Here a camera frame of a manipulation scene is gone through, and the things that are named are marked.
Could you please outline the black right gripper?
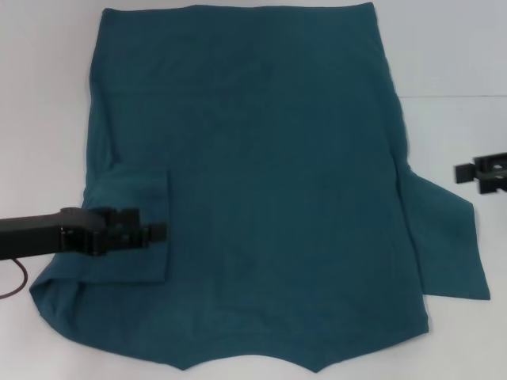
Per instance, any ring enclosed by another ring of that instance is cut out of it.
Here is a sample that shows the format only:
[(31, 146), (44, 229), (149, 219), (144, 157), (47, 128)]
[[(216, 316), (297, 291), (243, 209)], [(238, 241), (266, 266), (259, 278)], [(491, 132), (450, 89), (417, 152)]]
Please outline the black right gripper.
[(474, 158), (474, 163), (456, 165), (455, 182), (464, 184), (477, 181), (481, 195), (507, 192), (507, 152)]

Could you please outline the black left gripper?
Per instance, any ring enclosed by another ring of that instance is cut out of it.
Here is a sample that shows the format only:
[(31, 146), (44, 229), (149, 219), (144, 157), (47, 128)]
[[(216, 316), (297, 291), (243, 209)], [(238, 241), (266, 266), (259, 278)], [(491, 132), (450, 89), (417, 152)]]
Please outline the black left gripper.
[(57, 213), (0, 219), (0, 257), (34, 257), (77, 252), (145, 249), (167, 239), (164, 222), (140, 225), (137, 208), (111, 208), (105, 219), (92, 211), (67, 207)]

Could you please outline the teal blue t-shirt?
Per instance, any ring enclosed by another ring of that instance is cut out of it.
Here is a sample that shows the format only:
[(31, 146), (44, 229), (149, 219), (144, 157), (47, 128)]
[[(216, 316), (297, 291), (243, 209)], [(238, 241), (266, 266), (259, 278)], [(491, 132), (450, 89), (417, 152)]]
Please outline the teal blue t-shirt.
[(106, 9), (90, 94), (84, 207), (169, 233), (54, 256), (30, 293), (67, 339), (318, 372), (427, 333), (425, 295), (490, 297), (474, 208), (407, 161), (372, 4)]

